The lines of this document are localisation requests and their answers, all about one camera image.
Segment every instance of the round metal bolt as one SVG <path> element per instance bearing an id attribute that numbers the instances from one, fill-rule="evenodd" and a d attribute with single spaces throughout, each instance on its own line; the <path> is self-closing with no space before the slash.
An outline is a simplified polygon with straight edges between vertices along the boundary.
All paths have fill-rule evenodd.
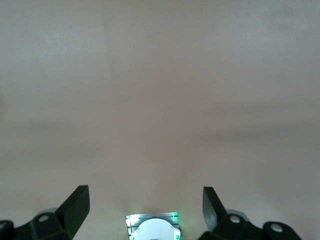
<path id="1" fill-rule="evenodd" d="M 273 231 L 277 232 L 277 233 L 281 233 L 283 231 L 282 227 L 279 224 L 276 223 L 272 223 L 271 224 L 271 228 Z"/>
<path id="2" fill-rule="evenodd" d="M 42 223 L 44 221 L 47 221 L 49 219 L 48 215 L 43 215 L 42 217 L 39 218 L 39 222 Z"/>
<path id="3" fill-rule="evenodd" d="M 235 216 L 235 215 L 231 216 L 231 217 L 230 217 L 230 220 L 231 220 L 231 222 L 233 222 L 233 223 L 235 223 L 235 224 L 240 223 L 240 218 L 237 217 L 237 216 Z"/>

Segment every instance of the gray wall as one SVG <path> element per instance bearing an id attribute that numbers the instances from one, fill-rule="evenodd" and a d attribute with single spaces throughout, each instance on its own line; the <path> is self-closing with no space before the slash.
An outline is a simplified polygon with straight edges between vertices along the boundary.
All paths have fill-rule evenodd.
<path id="1" fill-rule="evenodd" d="M 75 236 L 227 208 L 320 239 L 320 1 L 0 0 L 0 219 L 88 184 Z"/>

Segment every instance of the silver screw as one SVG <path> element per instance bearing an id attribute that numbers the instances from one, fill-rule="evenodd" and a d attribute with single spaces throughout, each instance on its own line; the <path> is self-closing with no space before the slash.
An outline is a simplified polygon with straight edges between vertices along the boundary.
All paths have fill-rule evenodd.
<path id="1" fill-rule="evenodd" d="M 275 232 L 277 232 L 277 233 L 283 232 L 283 229 L 282 229 L 282 227 L 281 227 L 279 224 L 272 223 L 272 224 L 271 224 L 271 228 L 272 228 L 273 231 L 275 231 Z"/>
<path id="2" fill-rule="evenodd" d="M 49 219 L 48 215 L 43 215 L 42 217 L 39 218 L 39 222 L 42 223 L 44 221 L 47 221 Z"/>
<path id="3" fill-rule="evenodd" d="M 232 215 L 232 216 L 230 217 L 230 220 L 231 220 L 231 222 L 233 222 L 233 223 L 235 223 L 235 224 L 240 223 L 240 218 L 238 218 L 238 217 L 235 216 L 235 215 Z"/>

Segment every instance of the illuminated device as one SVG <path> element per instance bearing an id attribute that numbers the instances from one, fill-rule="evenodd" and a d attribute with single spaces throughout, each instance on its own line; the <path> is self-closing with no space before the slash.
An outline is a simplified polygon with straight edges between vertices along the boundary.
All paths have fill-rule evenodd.
<path id="1" fill-rule="evenodd" d="M 133 214 L 125 218 L 129 240 L 180 240 L 177 212 Z"/>

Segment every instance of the black bracket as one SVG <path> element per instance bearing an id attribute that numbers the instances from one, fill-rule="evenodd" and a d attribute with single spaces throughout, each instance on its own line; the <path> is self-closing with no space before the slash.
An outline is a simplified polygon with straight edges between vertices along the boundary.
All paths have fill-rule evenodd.
<path id="1" fill-rule="evenodd" d="M 209 231 L 199 240 L 301 240 L 284 223 L 269 221 L 261 229 L 240 215 L 228 214 L 212 187 L 203 188 L 202 211 Z"/>
<path id="2" fill-rule="evenodd" d="M 41 213 L 17 228 L 0 220 L 0 240 L 72 240 L 89 210 L 89 187 L 80 185 L 55 212 Z"/>

